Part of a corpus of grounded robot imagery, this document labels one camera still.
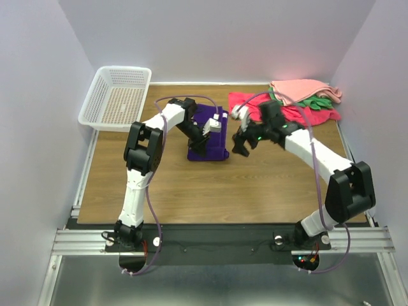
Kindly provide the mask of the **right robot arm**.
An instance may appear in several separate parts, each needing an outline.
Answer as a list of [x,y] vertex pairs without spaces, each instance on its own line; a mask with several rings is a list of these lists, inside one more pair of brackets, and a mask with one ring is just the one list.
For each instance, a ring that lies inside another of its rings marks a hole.
[[318,141],[311,129],[286,121],[278,102],[267,101],[258,108],[261,121],[256,123],[247,106],[233,107],[231,117],[240,121],[233,135],[233,152],[247,157],[246,143],[255,149],[261,140],[269,140],[299,157],[314,170],[317,180],[327,184],[326,196],[317,199],[319,208],[295,224],[293,241],[297,247],[309,248],[321,233],[375,207],[372,172],[367,163],[354,163],[338,155]]

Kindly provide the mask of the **purple towel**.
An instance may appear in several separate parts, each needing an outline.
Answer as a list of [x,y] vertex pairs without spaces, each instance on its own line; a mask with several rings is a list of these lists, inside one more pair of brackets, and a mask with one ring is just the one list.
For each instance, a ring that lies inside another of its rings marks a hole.
[[[188,150],[187,159],[189,161],[225,161],[229,158],[230,153],[226,148],[226,134],[228,128],[228,111],[221,106],[218,107],[219,119],[221,121],[221,132],[211,132],[206,144],[206,155],[199,154]],[[193,116],[193,119],[202,127],[209,118],[215,114],[215,107],[210,105],[198,104],[198,109]]]

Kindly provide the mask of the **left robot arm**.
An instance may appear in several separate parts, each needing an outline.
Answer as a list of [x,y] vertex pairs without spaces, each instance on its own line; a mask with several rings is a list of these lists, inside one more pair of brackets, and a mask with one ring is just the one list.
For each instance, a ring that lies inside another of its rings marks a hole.
[[194,96],[170,97],[166,106],[145,122],[132,123],[126,146],[127,182],[124,203],[114,226],[114,241],[127,251],[142,243],[143,206],[148,186],[159,167],[167,132],[176,127],[188,138],[188,148],[204,156],[210,129],[193,122],[198,109]]

